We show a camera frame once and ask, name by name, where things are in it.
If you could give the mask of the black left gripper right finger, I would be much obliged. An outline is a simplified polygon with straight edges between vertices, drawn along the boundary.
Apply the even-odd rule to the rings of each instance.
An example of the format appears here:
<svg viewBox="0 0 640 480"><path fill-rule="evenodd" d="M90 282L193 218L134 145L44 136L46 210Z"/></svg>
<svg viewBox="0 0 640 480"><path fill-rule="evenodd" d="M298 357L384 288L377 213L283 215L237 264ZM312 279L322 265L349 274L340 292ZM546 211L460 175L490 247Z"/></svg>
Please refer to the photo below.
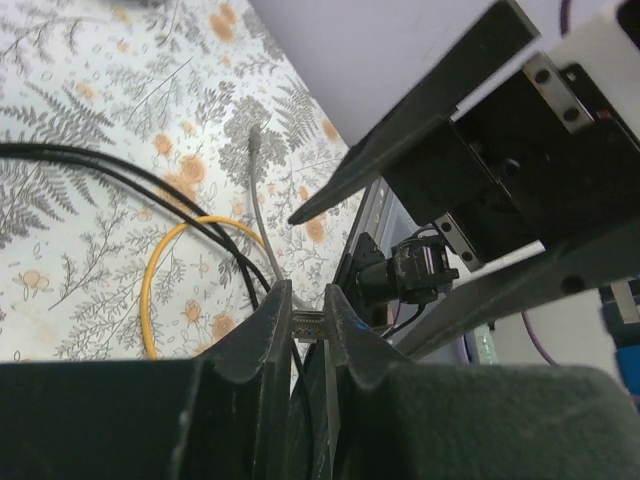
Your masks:
<svg viewBox="0 0 640 480"><path fill-rule="evenodd" d="M325 290L337 479L635 479L639 416L588 367L415 363Z"/></svg>

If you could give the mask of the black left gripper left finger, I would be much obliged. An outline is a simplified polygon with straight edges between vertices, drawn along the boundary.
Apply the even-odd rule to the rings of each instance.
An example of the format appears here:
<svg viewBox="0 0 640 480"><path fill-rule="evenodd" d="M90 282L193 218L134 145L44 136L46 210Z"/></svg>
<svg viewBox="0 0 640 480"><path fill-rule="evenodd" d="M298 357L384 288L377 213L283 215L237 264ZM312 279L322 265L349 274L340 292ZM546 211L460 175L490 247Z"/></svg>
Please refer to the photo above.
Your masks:
<svg viewBox="0 0 640 480"><path fill-rule="evenodd" d="M5 479L283 479L292 288L183 360L5 363Z"/></svg>

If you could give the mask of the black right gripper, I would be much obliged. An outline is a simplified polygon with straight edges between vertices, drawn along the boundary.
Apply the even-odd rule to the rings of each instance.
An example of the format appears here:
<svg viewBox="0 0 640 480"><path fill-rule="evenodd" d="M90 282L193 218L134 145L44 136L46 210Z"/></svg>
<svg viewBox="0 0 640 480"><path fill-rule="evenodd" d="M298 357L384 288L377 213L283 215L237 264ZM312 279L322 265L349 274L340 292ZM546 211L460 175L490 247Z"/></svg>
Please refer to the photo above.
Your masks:
<svg viewBox="0 0 640 480"><path fill-rule="evenodd" d="M517 2L494 2L288 222L317 217L406 153L384 179L470 271L532 242L551 247L636 217L638 138L580 64L556 68L537 54L447 120L538 36ZM397 349L418 360L482 324L638 271L637 238L563 245L456 288Z"/></svg>

